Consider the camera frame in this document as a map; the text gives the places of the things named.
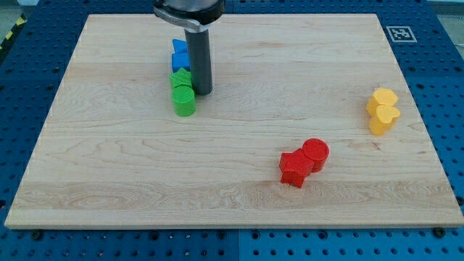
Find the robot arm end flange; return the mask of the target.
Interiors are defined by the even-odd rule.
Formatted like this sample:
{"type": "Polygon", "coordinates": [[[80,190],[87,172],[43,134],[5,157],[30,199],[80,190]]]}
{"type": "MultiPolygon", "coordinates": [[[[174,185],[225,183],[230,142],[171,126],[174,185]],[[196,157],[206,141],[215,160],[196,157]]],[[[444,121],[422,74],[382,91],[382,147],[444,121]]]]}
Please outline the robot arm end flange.
{"type": "Polygon", "coordinates": [[[153,0],[155,15],[190,33],[208,30],[225,12],[224,0],[153,0]]]}

